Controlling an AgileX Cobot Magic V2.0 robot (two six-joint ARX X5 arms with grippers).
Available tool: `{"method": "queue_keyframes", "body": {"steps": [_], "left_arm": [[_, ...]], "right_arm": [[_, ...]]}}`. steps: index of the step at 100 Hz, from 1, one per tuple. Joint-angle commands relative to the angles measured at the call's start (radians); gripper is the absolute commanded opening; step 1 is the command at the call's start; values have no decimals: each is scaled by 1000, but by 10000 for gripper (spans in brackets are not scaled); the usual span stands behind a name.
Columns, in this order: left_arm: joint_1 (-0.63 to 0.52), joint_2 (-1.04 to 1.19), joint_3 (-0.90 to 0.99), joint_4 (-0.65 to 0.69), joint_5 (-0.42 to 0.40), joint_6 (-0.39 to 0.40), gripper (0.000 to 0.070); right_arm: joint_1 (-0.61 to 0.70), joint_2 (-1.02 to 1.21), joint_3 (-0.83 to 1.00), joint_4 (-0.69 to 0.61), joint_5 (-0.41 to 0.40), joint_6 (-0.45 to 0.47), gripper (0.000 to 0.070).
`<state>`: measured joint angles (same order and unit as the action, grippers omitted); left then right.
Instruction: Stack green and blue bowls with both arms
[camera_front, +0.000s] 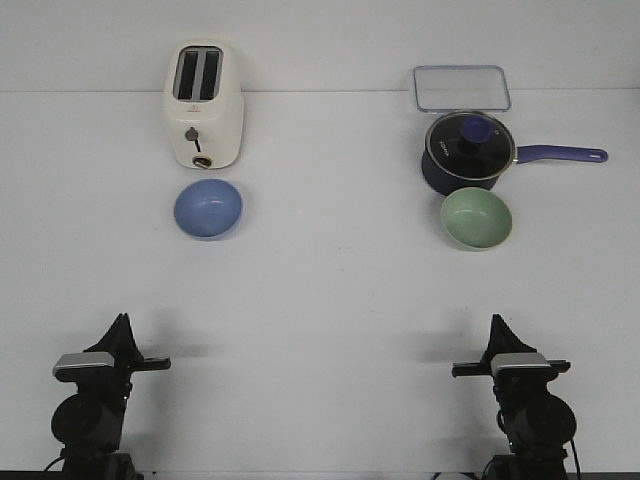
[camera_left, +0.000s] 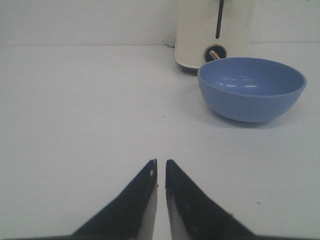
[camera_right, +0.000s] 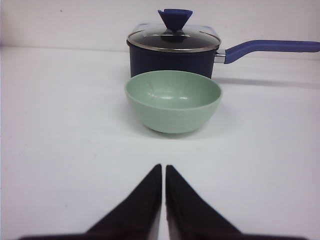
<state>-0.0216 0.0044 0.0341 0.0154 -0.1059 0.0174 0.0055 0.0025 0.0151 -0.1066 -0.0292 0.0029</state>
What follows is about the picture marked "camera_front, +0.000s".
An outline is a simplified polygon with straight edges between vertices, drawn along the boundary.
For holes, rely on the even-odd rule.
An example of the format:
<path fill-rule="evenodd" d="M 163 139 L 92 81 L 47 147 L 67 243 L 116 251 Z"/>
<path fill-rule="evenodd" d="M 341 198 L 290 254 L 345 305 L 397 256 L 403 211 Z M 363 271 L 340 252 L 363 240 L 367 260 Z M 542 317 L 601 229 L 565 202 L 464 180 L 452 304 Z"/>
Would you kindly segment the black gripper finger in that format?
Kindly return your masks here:
<path fill-rule="evenodd" d="M 534 353 L 535 348 L 524 343 L 509 327 L 502 316 L 499 318 L 500 353 Z"/>
<path fill-rule="evenodd" d="M 490 336 L 487 346 L 487 357 L 493 358 L 500 351 L 500 315 L 494 314 L 491 319 Z"/>
<path fill-rule="evenodd" d="M 95 350 L 117 350 L 120 344 L 120 329 L 124 314 L 119 313 L 101 339 L 94 345 Z"/>
<path fill-rule="evenodd" d="M 128 314 L 124 314 L 122 318 L 122 344 L 123 351 L 128 358 L 142 358 L 142 354 L 138 349 L 134 339 L 131 322 Z"/>

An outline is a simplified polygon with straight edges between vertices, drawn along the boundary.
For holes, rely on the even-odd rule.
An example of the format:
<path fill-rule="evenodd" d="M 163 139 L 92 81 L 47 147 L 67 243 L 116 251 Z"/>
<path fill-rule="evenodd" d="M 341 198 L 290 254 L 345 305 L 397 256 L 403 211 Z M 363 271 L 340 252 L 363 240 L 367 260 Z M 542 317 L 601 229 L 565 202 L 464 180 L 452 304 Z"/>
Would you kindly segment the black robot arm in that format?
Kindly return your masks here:
<path fill-rule="evenodd" d="M 504 318 L 492 316 L 488 345 L 477 362 L 455 363 L 452 376 L 488 376 L 498 404 L 496 423 L 508 454 L 494 455 L 483 479 L 566 479 L 565 446 L 574 443 L 577 420 L 548 384 L 567 372 L 567 360 L 549 360 L 527 345 Z"/>
<path fill-rule="evenodd" d="M 129 315 L 120 313 L 104 336 L 78 353 L 62 355 L 52 368 L 61 383 L 73 383 L 51 420 L 62 444 L 65 479 L 142 479 L 132 457 L 119 450 L 127 404 L 136 372 L 163 371 L 168 357 L 144 356 L 134 339 Z"/>

